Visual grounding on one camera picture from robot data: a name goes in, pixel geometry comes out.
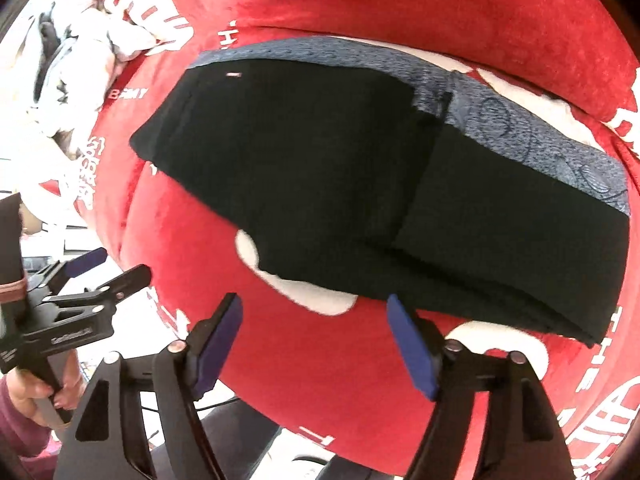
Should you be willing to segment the person's left hand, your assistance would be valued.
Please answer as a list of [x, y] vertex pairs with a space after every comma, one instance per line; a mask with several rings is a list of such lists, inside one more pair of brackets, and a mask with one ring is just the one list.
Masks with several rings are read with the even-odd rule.
[[41, 427], [52, 429], [50, 420], [38, 408], [37, 401], [53, 398], [51, 404], [58, 410], [73, 411], [85, 392], [86, 382], [82, 377], [76, 350], [68, 352], [62, 378], [62, 389], [53, 388], [28, 370], [14, 368], [6, 375], [9, 398], [22, 415]]

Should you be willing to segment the maroon sleeve left forearm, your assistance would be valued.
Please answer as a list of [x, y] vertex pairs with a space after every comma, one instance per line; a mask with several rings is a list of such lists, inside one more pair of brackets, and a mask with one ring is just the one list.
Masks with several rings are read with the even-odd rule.
[[6, 376], [1, 378], [1, 433], [32, 478], [53, 478], [58, 456], [48, 451], [51, 429], [39, 426], [14, 408]]

